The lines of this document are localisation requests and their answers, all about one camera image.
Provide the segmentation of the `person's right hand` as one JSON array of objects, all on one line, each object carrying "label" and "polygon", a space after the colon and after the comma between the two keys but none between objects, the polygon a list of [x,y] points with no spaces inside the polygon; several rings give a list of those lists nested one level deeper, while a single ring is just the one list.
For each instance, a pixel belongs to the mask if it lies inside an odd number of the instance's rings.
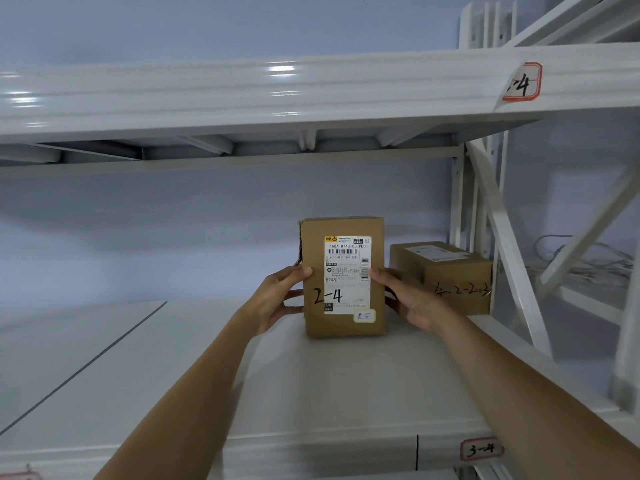
[{"label": "person's right hand", "polygon": [[423,331],[441,335],[442,321],[450,315],[451,309],[441,298],[423,288],[411,275],[401,273],[408,289],[405,292],[390,292],[385,288],[385,291],[392,295],[391,298],[385,298],[386,305],[388,306],[388,301],[402,302],[406,306],[406,317],[402,317],[403,319]]}]

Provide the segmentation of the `person's left hand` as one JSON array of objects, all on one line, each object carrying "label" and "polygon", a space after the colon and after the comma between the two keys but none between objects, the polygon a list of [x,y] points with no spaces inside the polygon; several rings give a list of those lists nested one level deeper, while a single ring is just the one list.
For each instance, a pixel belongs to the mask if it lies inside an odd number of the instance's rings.
[{"label": "person's left hand", "polygon": [[236,312],[254,337],[267,332],[284,317],[283,306],[292,306],[286,305],[286,301],[303,295],[303,289],[281,290],[279,288],[278,278],[281,277],[279,274],[283,269],[265,277],[251,298]]}]

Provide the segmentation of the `tall cardboard box with label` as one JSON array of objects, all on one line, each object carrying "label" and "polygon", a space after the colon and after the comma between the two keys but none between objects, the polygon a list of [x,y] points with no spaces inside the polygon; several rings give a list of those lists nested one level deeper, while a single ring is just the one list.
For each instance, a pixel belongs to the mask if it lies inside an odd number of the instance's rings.
[{"label": "tall cardboard box with label", "polygon": [[387,334],[385,287],[371,268],[385,266],[382,217],[318,217],[299,222],[298,264],[312,269],[303,282],[309,338]]}]

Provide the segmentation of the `person's right forearm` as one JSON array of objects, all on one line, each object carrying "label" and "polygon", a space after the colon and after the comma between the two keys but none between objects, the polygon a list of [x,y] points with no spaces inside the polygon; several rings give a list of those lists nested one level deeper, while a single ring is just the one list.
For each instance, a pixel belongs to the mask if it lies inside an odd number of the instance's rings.
[{"label": "person's right forearm", "polygon": [[432,327],[527,480],[640,480],[640,448],[469,318],[446,308]]}]

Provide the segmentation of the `person's left forearm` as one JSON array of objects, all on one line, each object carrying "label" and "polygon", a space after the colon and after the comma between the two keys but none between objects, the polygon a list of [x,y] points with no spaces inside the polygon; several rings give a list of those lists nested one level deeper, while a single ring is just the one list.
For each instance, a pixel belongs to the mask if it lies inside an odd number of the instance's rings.
[{"label": "person's left forearm", "polygon": [[207,480],[230,423],[232,391],[260,319],[238,310],[94,480]]}]

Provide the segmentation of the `low cardboard box with label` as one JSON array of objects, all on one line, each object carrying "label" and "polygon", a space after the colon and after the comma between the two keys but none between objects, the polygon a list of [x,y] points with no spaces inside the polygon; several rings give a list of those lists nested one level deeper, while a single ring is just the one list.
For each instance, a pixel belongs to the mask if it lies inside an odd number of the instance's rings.
[{"label": "low cardboard box with label", "polygon": [[445,242],[390,245],[390,267],[417,280],[464,315],[488,315],[493,263]]}]

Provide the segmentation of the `white metal shelving rack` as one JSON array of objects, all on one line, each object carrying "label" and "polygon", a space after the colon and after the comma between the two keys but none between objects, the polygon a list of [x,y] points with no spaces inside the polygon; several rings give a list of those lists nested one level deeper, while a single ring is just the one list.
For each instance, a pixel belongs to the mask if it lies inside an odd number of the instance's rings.
[{"label": "white metal shelving rack", "polygon": [[[500,103],[543,65],[541,93]],[[298,258],[304,217],[435,234],[462,143],[557,114],[640,107],[640,41],[195,64],[0,70],[0,153],[183,138],[166,157],[0,166],[0,292],[80,293],[52,256],[105,251],[99,291],[161,300],[46,307],[0,297],[0,477],[91,480],[257,280]],[[36,288],[36,278],[52,282]]]}]

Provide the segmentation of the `red-bordered shelf label sticker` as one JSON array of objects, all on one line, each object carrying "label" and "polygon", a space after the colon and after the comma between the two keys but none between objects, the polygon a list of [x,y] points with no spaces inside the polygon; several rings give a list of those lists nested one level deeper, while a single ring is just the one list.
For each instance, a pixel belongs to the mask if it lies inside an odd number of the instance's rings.
[{"label": "red-bordered shelf label sticker", "polygon": [[460,443],[461,461],[480,461],[499,458],[505,453],[503,443],[496,436],[468,438]]},{"label": "red-bordered shelf label sticker", "polygon": [[512,73],[500,97],[500,103],[530,102],[541,93],[543,65],[525,62]]}]

